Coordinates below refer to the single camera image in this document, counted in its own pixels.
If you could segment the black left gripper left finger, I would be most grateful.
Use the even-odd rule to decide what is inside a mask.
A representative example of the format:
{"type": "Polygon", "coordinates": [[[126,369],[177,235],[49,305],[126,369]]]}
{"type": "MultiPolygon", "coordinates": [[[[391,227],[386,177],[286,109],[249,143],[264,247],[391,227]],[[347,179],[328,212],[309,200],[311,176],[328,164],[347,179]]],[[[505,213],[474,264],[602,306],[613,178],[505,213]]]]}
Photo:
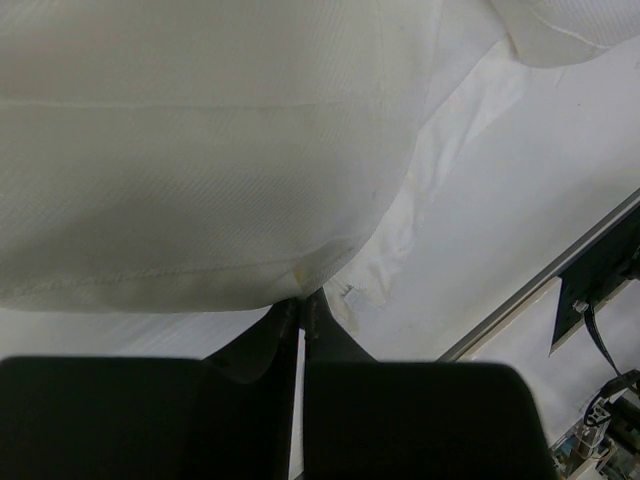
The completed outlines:
{"type": "Polygon", "coordinates": [[[298,313],[277,303],[202,360],[4,360],[2,477],[286,478],[298,313]]]}

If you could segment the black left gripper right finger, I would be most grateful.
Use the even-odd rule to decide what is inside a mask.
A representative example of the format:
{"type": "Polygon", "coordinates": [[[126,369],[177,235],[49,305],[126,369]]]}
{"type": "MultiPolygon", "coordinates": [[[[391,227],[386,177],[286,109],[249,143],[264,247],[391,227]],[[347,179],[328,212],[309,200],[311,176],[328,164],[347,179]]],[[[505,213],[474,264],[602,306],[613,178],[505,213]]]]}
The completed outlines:
{"type": "Polygon", "coordinates": [[[304,303],[307,479],[554,479],[533,396],[494,363],[374,359],[304,303]]]}

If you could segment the white pleated skirt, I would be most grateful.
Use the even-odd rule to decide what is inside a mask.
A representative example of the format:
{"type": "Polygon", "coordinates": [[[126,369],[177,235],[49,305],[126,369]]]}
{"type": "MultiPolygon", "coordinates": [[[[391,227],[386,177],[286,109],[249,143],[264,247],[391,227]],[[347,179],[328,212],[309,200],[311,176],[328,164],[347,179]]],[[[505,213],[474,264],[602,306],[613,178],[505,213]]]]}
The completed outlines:
{"type": "Polygon", "coordinates": [[[441,1],[5,1],[1,304],[248,310],[366,244],[430,110],[441,1]]]}

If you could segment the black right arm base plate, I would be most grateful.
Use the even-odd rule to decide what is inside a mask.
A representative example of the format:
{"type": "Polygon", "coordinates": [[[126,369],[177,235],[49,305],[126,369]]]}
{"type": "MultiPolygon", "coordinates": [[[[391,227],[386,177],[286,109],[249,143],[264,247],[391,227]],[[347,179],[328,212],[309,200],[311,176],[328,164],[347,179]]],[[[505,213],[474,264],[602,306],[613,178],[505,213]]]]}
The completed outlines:
{"type": "Polygon", "coordinates": [[[561,290],[551,349],[583,325],[584,311],[599,309],[639,279],[639,206],[620,209],[592,228],[558,273],[561,290]]]}

